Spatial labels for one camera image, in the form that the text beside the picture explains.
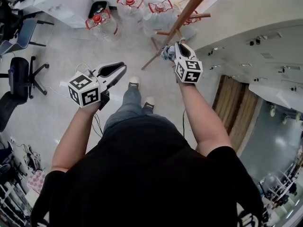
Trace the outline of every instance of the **black t-shirt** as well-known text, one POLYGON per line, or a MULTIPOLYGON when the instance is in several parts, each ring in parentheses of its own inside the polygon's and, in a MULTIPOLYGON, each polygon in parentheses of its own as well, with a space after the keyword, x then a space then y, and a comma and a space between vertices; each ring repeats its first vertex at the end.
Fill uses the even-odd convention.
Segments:
POLYGON ((261 218, 258 189, 232 148, 204 157, 177 129, 143 116, 108 129, 68 172, 49 173, 32 223, 49 211, 51 227, 237 226, 237 202, 261 218))

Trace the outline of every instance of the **power outlet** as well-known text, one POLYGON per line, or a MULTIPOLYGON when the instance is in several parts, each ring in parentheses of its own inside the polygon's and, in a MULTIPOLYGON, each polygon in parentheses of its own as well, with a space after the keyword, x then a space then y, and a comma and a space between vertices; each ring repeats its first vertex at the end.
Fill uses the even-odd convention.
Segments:
POLYGON ((13 144, 15 144, 16 140, 13 137, 10 137, 10 142, 12 142, 13 144))

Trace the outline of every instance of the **person's right arm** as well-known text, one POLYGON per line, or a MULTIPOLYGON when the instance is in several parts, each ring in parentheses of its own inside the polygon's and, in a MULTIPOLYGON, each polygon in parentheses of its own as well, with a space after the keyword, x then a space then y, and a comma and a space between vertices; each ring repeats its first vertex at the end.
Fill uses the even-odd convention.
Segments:
POLYGON ((221 119, 208 105, 195 85, 181 82, 179 85, 199 153, 207 156, 218 147, 231 147, 230 139, 221 119))

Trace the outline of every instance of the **chair base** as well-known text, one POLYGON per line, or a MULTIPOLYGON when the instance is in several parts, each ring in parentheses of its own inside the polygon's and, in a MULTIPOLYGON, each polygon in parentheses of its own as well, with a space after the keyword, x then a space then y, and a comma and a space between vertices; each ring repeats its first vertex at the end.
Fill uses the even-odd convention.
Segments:
POLYGON ((32 95, 32 87, 37 88, 40 92, 43 93, 43 95, 47 95, 47 91, 43 90, 40 85, 35 80, 36 75, 43 69, 43 68, 49 68, 49 64, 44 64, 40 66, 34 73, 33 73, 33 61, 36 59, 35 56, 32 56, 30 59, 30 66, 29 66, 29 82, 31 83, 31 86, 28 88, 28 97, 29 99, 33 99, 34 96, 32 95))

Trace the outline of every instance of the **caster wheel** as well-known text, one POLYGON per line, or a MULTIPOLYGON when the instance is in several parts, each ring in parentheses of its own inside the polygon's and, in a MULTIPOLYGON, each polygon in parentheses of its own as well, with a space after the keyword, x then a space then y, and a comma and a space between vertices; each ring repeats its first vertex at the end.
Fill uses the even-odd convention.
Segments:
POLYGON ((271 117, 274 117, 275 114, 276 114, 276 109, 275 109, 275 108, 272 108, 272 109, 270 110, 270 116, 271 116, 271 117))
POLYGON ((283 124, 283 125, 286 125, 286 123, 287 123, 287 117, 285 116, 285 118, 284 118, 283 121, 282 121, 282 124, 283 124))
POLYGON ((301 118, 301 113, 297 113, 297 114, 295 115, 295 121, 296 121, 296 122, 299 122, 299 121, 300 121, 300 118, 301 118))

